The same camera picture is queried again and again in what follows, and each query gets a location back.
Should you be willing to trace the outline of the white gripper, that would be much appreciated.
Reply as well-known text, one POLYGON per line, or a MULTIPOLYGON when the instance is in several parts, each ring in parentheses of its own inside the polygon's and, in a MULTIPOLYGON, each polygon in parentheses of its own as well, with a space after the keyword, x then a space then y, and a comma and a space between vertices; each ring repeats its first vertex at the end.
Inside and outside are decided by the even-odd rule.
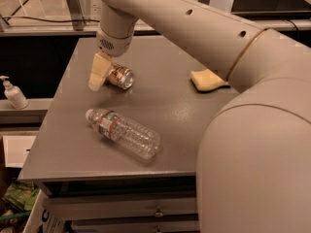
POLYGON ((134 27, 98 27, 96 32, 96 44, 103 51, 93 57, 91 72, 88 80, 88 87, 98 91, 109 75, 112 68, 112 58, 123 55, 127 52, 134 33, 134 27))

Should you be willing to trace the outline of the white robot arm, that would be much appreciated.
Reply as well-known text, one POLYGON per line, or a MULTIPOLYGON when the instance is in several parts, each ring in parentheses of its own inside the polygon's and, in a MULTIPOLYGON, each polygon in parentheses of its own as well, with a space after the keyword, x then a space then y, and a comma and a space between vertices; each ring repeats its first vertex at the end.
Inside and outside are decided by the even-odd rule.
POLYGON ((201 233, 311 233, 310 49, 193 0, 101 1, 110 55, 142 19, 239 93, 198 151, 201 233))

